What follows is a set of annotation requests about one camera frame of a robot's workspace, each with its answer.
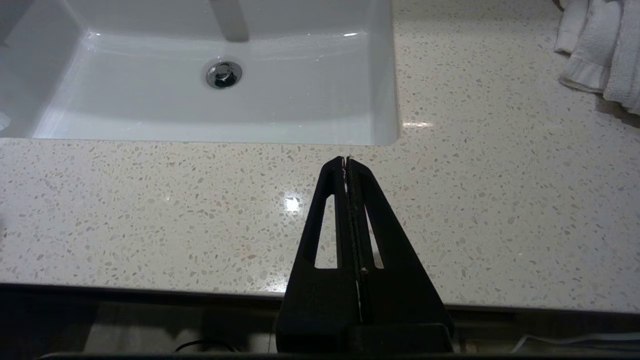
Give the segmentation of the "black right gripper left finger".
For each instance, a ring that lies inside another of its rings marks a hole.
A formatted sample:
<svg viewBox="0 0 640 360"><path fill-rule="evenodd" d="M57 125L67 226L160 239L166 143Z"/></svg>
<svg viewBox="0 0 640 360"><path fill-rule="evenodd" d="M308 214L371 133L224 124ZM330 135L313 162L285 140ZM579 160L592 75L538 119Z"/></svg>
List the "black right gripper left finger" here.
<svg viewBox="0 0 640 360"><path fill-rule="evenodd" d="M361 320L345 158L322 166L276 322L279 351L345 351ZM336 268L317 268L327 198L334 197Z"/></svg>

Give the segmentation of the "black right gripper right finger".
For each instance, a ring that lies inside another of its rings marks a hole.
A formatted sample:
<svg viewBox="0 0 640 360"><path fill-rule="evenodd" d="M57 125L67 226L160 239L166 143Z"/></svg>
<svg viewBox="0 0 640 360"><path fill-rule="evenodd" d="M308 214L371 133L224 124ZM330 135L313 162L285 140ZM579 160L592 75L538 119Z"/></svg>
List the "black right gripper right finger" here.
<svg viewBox="0 0 640 360"><path fill-rule="evenodd" d="M347 160L361 316L368 325L454 323L372 171Z"/></svg>

